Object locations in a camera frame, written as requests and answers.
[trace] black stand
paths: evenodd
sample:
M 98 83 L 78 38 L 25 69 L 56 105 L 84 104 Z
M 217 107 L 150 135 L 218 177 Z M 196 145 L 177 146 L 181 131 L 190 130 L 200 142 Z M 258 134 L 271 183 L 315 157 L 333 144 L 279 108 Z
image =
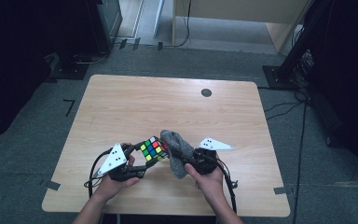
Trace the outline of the black stand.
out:
M 83 80 L 89 65 L 86 63 L 72 63 L 64 66 L 58 61 L 49 78 Z
M 272 89 L 298 89 L 299 87 L 292 82 L 293 69 L 297 61 L 306 51 L 310 32 L 314 30 L 315 25 L 319 22 L 324 11 L 330 5 L 332 0 L 322 1 L 310 17 L 310 21 L 304 32 L 300 35 L 297 42 L 290 50 L 286 59 L 281 66 L 265 66 L 263 65 L 264 75 L 266 76 L 268 85 Z

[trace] cable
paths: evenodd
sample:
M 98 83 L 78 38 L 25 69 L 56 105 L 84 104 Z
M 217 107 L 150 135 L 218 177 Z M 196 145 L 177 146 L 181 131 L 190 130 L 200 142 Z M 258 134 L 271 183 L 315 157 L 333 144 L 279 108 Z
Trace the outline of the cable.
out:
M 268 110 L 265 110 L 265 112 L 268 112 L 268 111 L 270 111 L 271 109 L 273 109 L 274 107 L 279 106 L 279 105 L 293 105 L 293 104 L 295 104 L 295 105 L 293 105 L 292 107 L 290 107 L 286 112 L 283 112 L 283 113 L 281 113 L 281 114 L 277 114 L 277 115 L 271 116 L 271 117 L 267 118 L 266 120 L 273 119 L 273 118 L 276 118 L 276 117 L 279 117 L 279 116 L 288 114 L 288 113 L 289 113 L 292 109 L 294 109 L 295 107 L 297 107 L 297 106 L 299 106 L 299 105 L 301 105 L 301 104 L 303 104 L 303 103 L 306 103 L 306 104 L 307 104 L 307 102 L 309 101 L 308 95 L 307 95 L 306 93 L 300 91 L 300 90 L 295 91 L 295 98 L 296 98 L 296 100 L 298 100 L 298 103 L 283 103 L 283 104 L 278 104 L 278 105 L 274 105 L 272 108 L 270 108 L 270 109 L 268 109 Z
M 103 178 L 103 176 L 102 176 L 102 177 L 98 177 L 98 178 L 92 177 L 93 174 L 94 174 L 95 166 L 97 165 L 97 163 L 98 163 L 98 161 L 100 160 L 100 158 L 103 157 L 104 155 L 108 155 L 108 154 L 110 153 L 110 151 L 112 151 L 112 147 L 109 148 L 108 150 L 106 150 L 105 152 L 101 153 L 101 155 L 99 155 L 99 156 L 97 157 L 97 159 L 95 159 L 94 163 L 92 164 L 91 170 L 90 170 L 90 172 L 89 172 L 89 181 L 87 181 L 86 183 L 84 183 L 84 187 L 89 189 L 89 197 L 91 197 L 91 195 L 92 195 L 92 188 L 98 186 L 98 185 L 99 185 L 99 181 L 100 181 L 100 180 L 98 180 L 97 183 L 92 184 L 92 180 Z
M 225 166 L 225 168 L 226 168 L 226 170 L 227 170 L 227 172 L 228 172 L 228 176 L 231 177 L 231 174 L 229 173 L 229 170 L 228 170 L 228 167 L 226 166 L 226 164 L 225 164 L 222 160 L 220 160 L 220 159 L 217 159 L 217 160 L 220 161 L 220 162 L 222 162 L 222 164 Z
M 217 167 L 219 167 L 219 169 L 223 172 L 223 175 L 225 176 L 228 192 L 229 192 L 230 199 L 231 199 L 232 210 L 237 214 L 237 203 L 235 201 L 235 194 L 234 194 L 234 190 L 232 187 L 232 181 L 231 181 L 230 177 L 228 176 L 227 172 L 225 171 L 225 168 L 223 168 L 223 166 L 219 162 L 217 162 L 216 165 L 217 165 Z
M 293 91 L 290 89 L 274 89 L 271 87 L 257 87 L 258 90 L 267 90 L 267 91 Z
M 297 32 L 296 37 L 295 37 L 295 32 L 292 33 L 292 47 L 295 45 L 295 43 L 297 42 L 297 37 L 299 34 L 302 34 L 304 31 L 304 27 L 301 27 L 301 29 Z
M 278 104 L 278 105 L 274 105 L 273 107 L 271 107 L 270 109 L 266 109 L 264 112 L 269 112 L 270 110 L 272 110 L 273 108 L 280 106 L 280 105 L 295 105 L 298 102 L 292 102 L 292 103 L 282 103 L 282 104 Z
M 296 106 L 298 105 L 301 105 L 303 102 L 300 102 L 300 103 L 297 103 L 296 105 L 292 106 L 290 109 L 288 109 L 286 112 L 284 113 L 281 113 L 281 114 L 277 114 L 277 115 L 274 115 L 274 116 L 271 116 L 269 118 L 267 118 L 267 120 L 269 119 L 273 119 L 273 118 L 276 118 L 276 117 L 279 117 L 279 116 L 282 116 L 282 115 L 285 115 L 285 114 L 288 114 L 292 109 L 294 109 Z
M 186 34 L 185 39 L 183 40 L 183 42 L 182 42 L 180 45 L 167 46 L 167 48 L 169 48 L 169 47 L 171 47 L 171 48 L 180 48 L 180 47 L 182 47 L 182 46 L 187 42 L 187 40 L 189 40 L 189 38 L 190 38 L 190 28 L 189 28 L 188 22 L 189 22 L 189 20 L 190 20 L 190 10 L 191 10 L 191 0 L 188 1 L 187 22 L 186 22 L 186 20 L 185 20 L 185 17 L 183 17 L 184 23 L 185 23 L 185 27 L 186 27 L 186 30 L 187 30 L 187 34 Z
M 300 147 L 298 151 L 297 182 L 296 182 L 296 194 L 295 194 L 295 208 L 293 212 L 293 224 L 296 224 L 296 217 L 297 217 L 298 193 L 300 188 L 300 177 L 301 177 L 301 157 L 302 157 L 302 150 L 303 150 L 303 143 L 304 143 L 306 113 L 307 113 L 307 103 L 304 104 Z
M 310 54 L 310 50 L 307 49 L 306 52 L 302 55 L 301 59 L 297 60 L 296 63 L 296 82 L 301 87 L 308 87 L 309 82 L 305 79 L 305 77 L 309 74 L 309 70 L 313 66 L 313 58 Z
M 333 12 L 333 7 L 334 7 L 335 3 L 336 3 L 336 0 L 333 0 L 333 3 L 331 4 L 331 7 L 330 7 L 330 12 L 328 14 L 327 26 L 326 26 L 326 34 L 324 36 L 324 47 L 325 47 L 326 42 L 327 42 L 327 35 L 328 35 L 328 29 L 329 29 L 329 26 L 330 26 L 331 14 Z
M 105 59 L 106 58 L 106 55 L 107 55 L 107 52 L 104 54 L 104 56 L 100 59 L 100 60 L 98 60 L 98 61 L 96 61 L 96 62 L 89 62 L 89 63 L 80 63 L 80 64 L 94 64 L 94 63 L 100 63 L 101 61 L 103 61 L 103 59 Z

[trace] wrist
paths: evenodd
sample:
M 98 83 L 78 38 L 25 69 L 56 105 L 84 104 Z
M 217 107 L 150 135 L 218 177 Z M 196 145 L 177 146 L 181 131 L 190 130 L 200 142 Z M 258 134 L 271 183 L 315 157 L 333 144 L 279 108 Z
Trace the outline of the wrist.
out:
M 205 200 L 210 206 L 217 206 L 227 203 L 225 194 L 223 192 L 214 193 L 208 197 L 205 195 Z
M 214 197 L 206 199 L 206 201 L 211 206 L 219 220 L 227 220 L 227 218 L 235 215 L 224 194 L 215 195 Z
M 111 198 L 113 197 L 108 197 L 108 196 L 105 196 L 103 194 L 101 194 L 100 192 L 98 191 L 95 191 L 94 194 L 92 194 L 91 196 L 91 200 L 93 200 L 95 203 L 103 203 L 103 204 L 106 204 L 107 201 L 109 201 Z

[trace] forearm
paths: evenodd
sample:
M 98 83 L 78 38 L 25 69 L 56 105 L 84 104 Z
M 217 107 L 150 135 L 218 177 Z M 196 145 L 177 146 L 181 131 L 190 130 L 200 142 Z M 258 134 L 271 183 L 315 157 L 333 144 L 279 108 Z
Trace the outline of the forearm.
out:
M 243 223 L 237 214 L 229 206 L 224 195 L 217 195 L 213 198 L 206 199 L 208 204 L 212 207 L 216 214 L 219 223 L 221 224 L 237 224 Z
M 101 199 L 97 195 L 93 194 L 91 198 L 87 201 L 87 203 L 84 205 L 80 213 L 77 215 L 73 223 L 98 223 L 105 204 L 106 200 Z

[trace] black cable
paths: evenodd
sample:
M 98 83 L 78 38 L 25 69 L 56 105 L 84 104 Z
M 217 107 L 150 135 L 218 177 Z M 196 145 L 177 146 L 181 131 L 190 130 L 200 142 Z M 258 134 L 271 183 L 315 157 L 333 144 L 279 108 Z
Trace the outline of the black cable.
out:
M 310 50 L 307 49 L 307 51 L 302 55 L 301 59 L 298 59 L 296 63 L 296 81 L 298 85 L 308 87 L 309 83 L 305 77 L 309 74 L 309 70 L 312 68 L 312 65 L 312 55 L 310 54 Z
M 92 185 L 93 188 L 96 188 L 100 185 L 101 183 L 101 180 L 103 179 L 102 177 L 99 177 L 99 178 L 96 178 L 97 179 L 97 182 L 95 182 L 95 184 Z
M 267 91 L 292 91 L 288 89 L 274 89 L 270 87 L 257 87 L 258 90 L 267 90 Z
M 296 34 L 295 36 L 295 32 L 292 33 L 292 47 L 293 45 L 297 42 L 297 37 L 299 34 L 301 34 L 304 31 L 304 27 L 302 27 Z
M 217 162 L 216 165 L 217 165 L 217 167 L 219 167 L 219 169 L 222 171 L 223 175 L 225 176 L 228 192 L 229 192 L 230 199 L 231 199 L 232 210 L 237 214 L 237 203 L 235 201 L 235 194 L 234 194 L 234 190 L 232 188 L 231 179 L 229 178 L 227 172 L 225 171 L 225 168 L 223 168 L 223 166 L 219 162 Z
M 264 110 L 264 112 L 269 112 L 270 110 L 272 110 L 273 108 L 280 106 L 280 105 L 295 105 L 298 104 L 298 102 L 292 102 L 292 103 L 282 103 L 282 104 L 278 104 L 278 105 L 274 105 L 273 107 L 271 107 L 270 109 L 266 109 Z
M 226 164 L 225 164 L 222 160 L 220 160 L 220 159 L 217 159 L 217 160 L 220 161 L 220 162 L 222 162 L 222 164 L 225 166 L 225 168 L 226 168 L 226 170 L 227 170 L 227 172 L 228 172 L 228 176 L 231 178 L 231 173 L 229 172 L 228 167 L 226 166 Z
M 105 59 L 107 56 L 107 52 L 103 55 L 103 57 L 98 60 L 98 61 L 94 61 L 94 62 L 85 62 L 85 63 L 82 63 L 82 62 L 75 62 L 75 63 L 78 63 L 78 64 L 95 64 L 95 63 L 100 63 L 101 61 L 103 61 L 103 59 Z
M 326 45 L 326 42 L 327 42 L 327 36 L 328 36 L 328 29 L 329 29 L 329 26 L 330 26 L 330 21 L 331 21 L 331 14 L 333 12 L 333 7 L 334 7 L 334 4 L 336 3 L 336 0 L 333 1 L 333 3 L 331 4 L 331 7 L 330 7 L 330 12 L 328 14 L 328 19 L 327 19 L 327 26 L 326 26 L 326 34 L 324 36 L 324 47 Z
M 294 212 L 293 212 L 293 224 L 296 224 L 296 217 L 297 217 L 298 193 L 299 193 L 299 188 L 300 188 L 300 177 L 301 177 L 301 157 L 302 157 L 303 142 L 304 142 L 306 113 L 307 113 L 307 103 L 304 104 L 300 147 L 299 147 L 299 151 L 298 151 L 297 182 L 296 182 L 296 194 L 295 194 L 295 208 L 294 208 Z
M 185 39 L 183 40 L 183 42 L 182 42 L 180 45 L 167 46 L 167 47 L 180 48 L 180 47 L 182 47 L 182 46 L 187 42 L 187 40 L 190 38 L 190 28 L 189 28 L 189 25 L 188 25 L 188 22 L 189 22 L 189 20 L 190 20 L 190 10 L 191 10 L 191 0 L 188 1 L 187 22 L 185 22 L 185 27 L 186 27 L 186 30 L 187 30 L 187 34 L 186 34 Z
M 271 116 L 269 118 L 267 118 L 267 120 L 269 119 L 273 119 L 273 118 L 276 118 L 276 117 L 279 117 L 279 116 L 282 116 L 282 115 L 285 115 L 285 114 L 288 114 L 292 109 L 294 109 L 296 106 L 298 105 L 301 105 L 303 102 L 300 102 L 300 103 L 297 103 L 296 105 L 292 106 L 290 109 L 288 109 L 286 112 L 284 113 L 281 113 L 281 114 L 277 114 L 277 115 L 274 115 L 274 116 Z
M 101 177 L 99 178 L 93 178 L 93 174 L 94 174 L 94 169 L 95 169 L 95 166 L 97 165 L 98 161 L 100 160 L 100 158 L 104 155 L 108 155 L 110 153 L 110 151 L 112 150 L 112 147 L 109 148 L 108 150 L 106 150 L 105 152 L 101 153 L 101 155 L 99 155 L 97 157 L 97 159 L 94 161 L 94 163 L 92 164 L 92 167 L 91 167 L 91 170 L 89 172 L 89 181 L 87 181 L 86 183 L 84 183 L 84 187 L 88 188 L 89 189 L 89 197 L 91 197 L 92 195 L 92 188 L 94 188 L 94 184 L 92 184 L 92 180 L 95 180 L 95 179 L 101 179 Z

